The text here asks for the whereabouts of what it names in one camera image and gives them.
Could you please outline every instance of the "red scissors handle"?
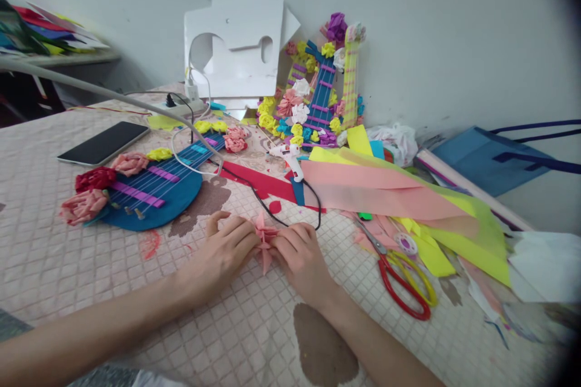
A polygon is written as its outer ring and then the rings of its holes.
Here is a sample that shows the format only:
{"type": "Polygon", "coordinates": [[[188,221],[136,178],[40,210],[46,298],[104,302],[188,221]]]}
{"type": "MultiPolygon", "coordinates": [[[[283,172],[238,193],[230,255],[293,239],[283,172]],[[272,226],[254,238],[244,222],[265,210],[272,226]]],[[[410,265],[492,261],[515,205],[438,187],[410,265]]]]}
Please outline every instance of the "red scissors handle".
{"type": "Polygon", "coordinates": [[[393,270],[392,266],[389,264],[389,262],[387,261],[387,259],[382,256],[379,261],[379,272],[381,273],[381,277],[383,278],[383,284],[386,285],[386,289],[389,292],[389,294],[392,296],[392,298],[395,300],[395,302],[397,302],[397,304],[404,309],[404,311],[409,314],[411,317],[415,317],[418,320],[428,320],[430,318],[430,316],[432,315],[431,311],[430,311],[430,307],[428,306],[428,303],[424,300],[424,298],[422,298],[420,296],[420,294],[418,292],[416,292],[412,286],[410,286],[408,284],[408,282],[403,279],[402,277],[399,276],[399,274],[397,274],[396,271],[393,270]],[[405,302],[399,297],[399,295],[397,293],[395,293],[395,290],[392,287],[392,284],[389,282],[389,278],[387,277],[387,273],[389,272],[389,274],[394,277],[396,279],[396,281],[398,283],[400,283],[404,289],[407,290],[407,292],[412,295],[418,302],[419,304],[422,306],[422,311],[416,311],[414,309],[412,309],[411,307],[409,307],[408,305],[405,304],[405,302]]]}

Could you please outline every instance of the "bag handle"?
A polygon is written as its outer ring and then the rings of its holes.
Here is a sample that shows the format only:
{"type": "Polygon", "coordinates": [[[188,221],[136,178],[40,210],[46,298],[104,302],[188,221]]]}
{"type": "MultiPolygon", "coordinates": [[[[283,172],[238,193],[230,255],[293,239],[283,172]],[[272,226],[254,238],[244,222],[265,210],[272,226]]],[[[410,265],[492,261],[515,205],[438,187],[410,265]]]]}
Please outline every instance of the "bag handle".
{"type": "Polygon", "coordinates": [[[531,166],[525,168],[525,171],[535,171],[536,169],[546,166],[555,171],[570,172],[571,174],[581,174],[581,164],[569,163],[555,159],[547,159],[545,157],[536,157],[528,154],[517,154],[513,152],[504,152],[494,157],[497,162],[504,163],[511,159],[518,159],[533,162],[531,166]]]}
{"type": "MultiPolygon", "coordinates": [[[[546,123],[523,124],[523,125],[519,125],[519,126],[499,128],[496,130],[491,130],[490,132],[493,134],[497,134],[497,133],[504,132],[504,131],[525,130],[525,129],[530,129],[530,128],[541,128],[541,127],[555,127],[555,126],[562,126],[562,125],[581,125],[581,120],[552,121],[552,122],[546,122],[546,123]]],[[[523,139],[515,139],[514,142],[524,143],[524,142],[529,142],[529,141],[533,141],[533,140],[552,139],[552,138],[556,138],[556,137],[571,136],[571,135],[575,135],[575,134],[579,134],[579,133],[581,133],[581,129],[569,130],[567,132],[553,133],[553,134],[548,134],[548,135],[532,136],[532,137],[523,138],[523,139]]]]}

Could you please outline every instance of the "scissors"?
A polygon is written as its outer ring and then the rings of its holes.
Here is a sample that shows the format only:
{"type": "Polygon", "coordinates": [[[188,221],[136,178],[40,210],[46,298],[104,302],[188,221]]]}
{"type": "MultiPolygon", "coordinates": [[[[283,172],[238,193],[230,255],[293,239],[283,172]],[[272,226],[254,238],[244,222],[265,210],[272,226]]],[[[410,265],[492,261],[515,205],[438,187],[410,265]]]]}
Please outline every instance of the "scissors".
{"type": "Polygon", "coordinates": [[[436,297],[436,292],[434,291],[434,288],[432,287],[432,285],[428,281],[426,275],[419,269],[419,267],[414,262],[409,260],[409,258],[406,257],[405,255],[403,255],[402,253],[399,253],[399,252],[393,251],[393,250],[387,250],[369,232],[369,230],[367,230],[365,228],[365,226],[363,224],[361,224],[359,219],[355,219],[355,223],[363,230],[363,232],[366,234],[366,236],[371,241],[373,248],[375,248],[375,250],[377,251],[377,254],[379,254],[379,261],[378,261],[379,272],[381,273],[381,278],[383,279],[383,284],[386,286],[387,292],[392,296],[394,301],[401,308],[403,308],[404,311],[407,314],[409,314],[411,317],[415,317],[418,320],[428,320],[430,318],[430,316],[432,315],[432,312],[430,311],[429,305],[431,305],[433,307],[434,305],[436,305],[438,303],[438,300],[436,297]],[[428,291],[428,297],[425,297],[419,291],[419,287],[418,287],[417,283],[415,282],[415,280],[412,278],[410,273],[405,269],[405,267],[401,264],[401,262],[399,260],[404,261],[418,274],[418,276],[421,278],[422,282],[424,283],[424,285],[428,291]],[[390,264],[390,261],[392,261],[396,266],[399,267],[399,269],[402,271],[402,273],[406,279],[400,277],[400,275],[397,274],[396,271],[394,271],[392,265],[390,264]],[[392,284],[390,283],[389,277],[387,274],[394,277],[395,280],[397,282],[399,282],[404,287],[404,289],[407,290],[407,292],[416,301],[419,302],[419,304],[422,307],[421,311],[416,311],[416,310],[412,309],[411,307],[409,307],[408,305],[406,305],[406,303],[399,297],[399,295],[397,293],[395,293],[395,290],[393,289],[392,284]]]}

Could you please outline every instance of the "white paper flower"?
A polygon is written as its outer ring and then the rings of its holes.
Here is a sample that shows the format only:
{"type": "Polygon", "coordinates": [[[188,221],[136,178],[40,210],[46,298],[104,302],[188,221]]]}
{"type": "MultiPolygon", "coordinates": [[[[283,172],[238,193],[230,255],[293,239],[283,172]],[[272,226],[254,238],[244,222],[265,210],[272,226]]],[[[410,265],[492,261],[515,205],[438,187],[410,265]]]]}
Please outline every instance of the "white paper flower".
{"type": "Polygon", "coordinates": [[[303,103],[298,106],[293,106],[292,108],[292,122],[295,124],[304,124],[307,122],[307,115],[310,114],[310,110],[303,103]]]}
{"type": "Polygon", "coordinates": [[[342,147],[347,143],[347,130],[343,130],[339,136],[337,136],[337,145],[342,147]]]}
{"type": "Polygon", "coordinates": [[[345,47],[340,48],[335,51],[335,58],[333,59],[333,65],[341,73],[345,70],[345,47]]]}
{"type": "Polygon", "coordinates": [[[295,90],[295,95],[300,97],[306,97],[310,93],[310,84],[306,79],[297,80],[292,88],[295,90]]]}

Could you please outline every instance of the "yellow scissors handle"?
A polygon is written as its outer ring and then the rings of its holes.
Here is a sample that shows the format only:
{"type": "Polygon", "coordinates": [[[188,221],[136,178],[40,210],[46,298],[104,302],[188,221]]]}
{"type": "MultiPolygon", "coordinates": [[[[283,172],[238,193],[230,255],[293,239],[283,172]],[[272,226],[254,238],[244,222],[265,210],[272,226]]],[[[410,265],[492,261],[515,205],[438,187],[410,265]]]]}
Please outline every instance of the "yellow scissors handle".
{"type": "Polygon", "coordinates": [[[426,277],[425,273],[418,267],[418,265],[416,265],[413,261],[411,261],[406,255],[404,255],[400,252],[397,252],[397,251],[389,250],[387,252],[386,257],[389,261],[394,263],[399,268],[399,270],[404,275],[404,278],[407,280],[407,282],[412,286],[412,288],[416,292],[418,292],[418,294],[422,298],[424,298],[424,300],[428,303],[428,305],[430,307],[435,307],[438,304],[438,297],[436,296],[436,291],[434,290],[432,283],[430,283],[430,281],[428,280],[428,277],[426,277]],[[420,279],[424,283],[425,289],[428,291],[427,297],[419,289],[418,283],[414,280],[414,278],[412,277],[412,274],[410,274],[409,271],[407,270],[407,268],[401,264],[401,262],[399,261],[400,259],[401,259],[401,261],[404,261],[405,263],[407,263],[416,272],[416,274],[418,274],[418,276],[420,277],[420,279]]]}

